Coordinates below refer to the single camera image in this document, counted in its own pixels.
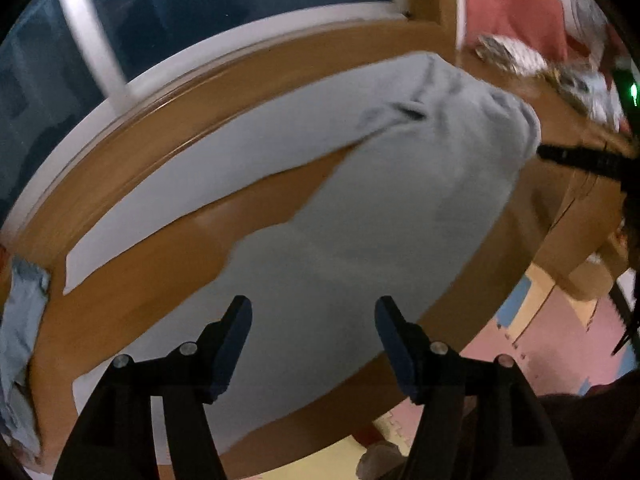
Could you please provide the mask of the pink white curtain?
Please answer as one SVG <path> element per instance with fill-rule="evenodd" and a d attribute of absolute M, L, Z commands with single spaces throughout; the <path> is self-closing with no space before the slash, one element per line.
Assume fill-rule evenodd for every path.
<path fill-rule="evenodd" d="M 598 66 L 610 39 L 596 0 L 463 0 L 459 16 L 465 46 L 483 35 L 505 36 L 555 62 L 586 58 Z"/>

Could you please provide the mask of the patterned folded cloth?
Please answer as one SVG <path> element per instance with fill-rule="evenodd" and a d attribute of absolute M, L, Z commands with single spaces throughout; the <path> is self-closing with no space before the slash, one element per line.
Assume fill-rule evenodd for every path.
<path fill-rule="evenodd" d="M 588 61 L 551 62 L 523 41 L 496 35 L 480 36 L 475 53 L 511 74 L 544 78 L 580 114 L 608 130 L 620 131 L 620 97 Z"/>

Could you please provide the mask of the light blue denim garment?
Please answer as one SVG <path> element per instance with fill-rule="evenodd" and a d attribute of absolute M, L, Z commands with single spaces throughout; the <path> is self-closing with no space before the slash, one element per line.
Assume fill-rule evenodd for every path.
<path fill-rule="evenodd" d="M 49 300 L 50 275 L 35 263 L 13 257 L 11 287 L 1 315 L 1 427 L 31 456 L 40 454 L 27 367 Z"/>

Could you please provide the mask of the grey knit sweater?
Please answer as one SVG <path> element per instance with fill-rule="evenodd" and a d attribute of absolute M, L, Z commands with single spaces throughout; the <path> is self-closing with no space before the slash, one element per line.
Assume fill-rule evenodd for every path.
<path fill-rule="evenodd" d="M 349 70 L 259 105 L 160 166 L 72 249 L 65 288 L 185 214 L 349 148 L 290 220 L 235 242 L 218 278 L 172 258 L 198 286 L 128 347 L 137 359 L 158 356 L 233 296 L 250 298 L 239 365 L 207 411 L 228 450 L 380 352 L 379 296 L 420 318 L 483 243 L 539 140 L 533 107 L 436 54 Z"/>

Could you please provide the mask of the white framed window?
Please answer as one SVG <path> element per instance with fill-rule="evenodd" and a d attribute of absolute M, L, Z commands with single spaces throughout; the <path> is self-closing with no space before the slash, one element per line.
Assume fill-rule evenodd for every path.
<path fill-rule="evenodd" d="M 1 229 L 13 236 L 101 132 L 255 41 L 397 18 L 408 0 L 34 0 L 1 44 Z"/>

